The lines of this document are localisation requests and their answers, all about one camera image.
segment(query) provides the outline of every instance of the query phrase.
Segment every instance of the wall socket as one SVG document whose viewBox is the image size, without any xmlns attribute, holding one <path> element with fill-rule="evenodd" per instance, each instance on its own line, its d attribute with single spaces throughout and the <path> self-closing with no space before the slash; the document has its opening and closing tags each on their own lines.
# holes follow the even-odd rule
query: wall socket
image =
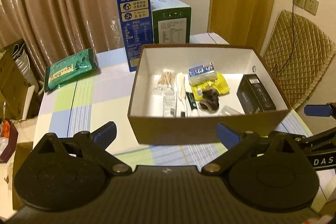
<svg viewBox="0 0 336 224">
<path fill-rule="evenodd" d="M 303 9 L 305 6 L 305 0 L 294 0 L 294 5 Z"/>
<path fill-rule="evenodd" d="M 304 9 L 311 13 L 312 15 L 316 15 L 317 8 L 319 6 L 319 2 L 317 0 L 306 0 L 304 4 Z"/>
</svg>

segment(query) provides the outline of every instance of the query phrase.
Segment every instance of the black box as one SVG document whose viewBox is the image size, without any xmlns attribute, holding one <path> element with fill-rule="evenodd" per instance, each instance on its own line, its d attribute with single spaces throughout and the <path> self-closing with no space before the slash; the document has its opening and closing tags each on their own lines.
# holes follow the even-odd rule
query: black box
<svg viewBox="0 0 336 224">
<path fill-rule="evenodd" d="M 243 76 L 237 96 L 245 114 L 277 109 L 257 75 Z"/>
</svg>

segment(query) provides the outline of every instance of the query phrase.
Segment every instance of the blue milk carton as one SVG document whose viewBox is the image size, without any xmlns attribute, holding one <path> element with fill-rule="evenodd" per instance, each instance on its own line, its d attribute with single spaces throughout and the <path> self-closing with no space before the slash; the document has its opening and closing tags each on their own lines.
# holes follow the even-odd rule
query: blue milk carton
<svg viewBox="0 0 336 224">
<path fill-rule="evenodd" d="M 141 46 L 153 43 L 150 0 L 117 0 L 129 71 L 137 69 Z"/>
</svg>

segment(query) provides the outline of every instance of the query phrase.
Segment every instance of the blue and white package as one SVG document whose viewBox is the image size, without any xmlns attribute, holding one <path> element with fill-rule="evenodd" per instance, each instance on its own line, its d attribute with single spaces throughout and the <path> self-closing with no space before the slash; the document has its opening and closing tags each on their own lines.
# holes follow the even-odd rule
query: blue and white package
<svg viewBox="0 0 336 224">
<path fill-rule="evenodd" d="M 198 85 L 209 80 L 216 80 L 217 73 L 212 63 L 206 63 L 189 69 L 188 79 L 190 85 Z"/>
<path fill-rule="evenodd" d="M 129 71 L 137 69 L 141 46 L 153 44 L 150 0 L 117 0 Z"/>
</svg>

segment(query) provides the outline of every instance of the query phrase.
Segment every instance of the black circular cover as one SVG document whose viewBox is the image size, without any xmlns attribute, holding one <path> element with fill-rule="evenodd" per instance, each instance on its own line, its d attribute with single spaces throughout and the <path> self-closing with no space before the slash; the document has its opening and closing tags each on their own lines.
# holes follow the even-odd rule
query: black circular cover
<svg viewBox="0 0 336 224">
<path fill-rule="evenodd" d="M 307 159 L 280 152 L 238 162 L 228 182 L 248 204 L 273 212 L 308 205 L 319 188 L 318 176 Z"/>
<path fill-rule="evenodd" d="M 14 184 L 28 205 L 62 211 L 97 197 L 105 185 L 105 173 L 100 166 L 80 157 L 44 153 L 19 170 Z"/>
</svg>

